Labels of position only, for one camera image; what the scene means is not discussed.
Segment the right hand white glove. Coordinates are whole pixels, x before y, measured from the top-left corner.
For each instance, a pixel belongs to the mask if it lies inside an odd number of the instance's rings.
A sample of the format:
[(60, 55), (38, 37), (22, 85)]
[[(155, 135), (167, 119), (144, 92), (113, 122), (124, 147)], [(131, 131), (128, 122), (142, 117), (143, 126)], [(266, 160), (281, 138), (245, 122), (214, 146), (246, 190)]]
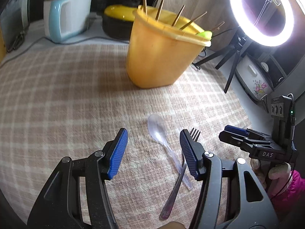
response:
[(276, 195), (279, 191), (285, 191), (286, 187), (291, 183), (291, 181), (289, 181), (291, 166), (286, 162), (271, 168), (268, 174), (263, 173), (261, 162), (258, 159), (251, 159), (250, 164), (252, 170), (265, 189), (267, 188), (266, 178), (268, 177), (271, 180), (271, 184), (268, 188), (268, 193), (270, 195)]

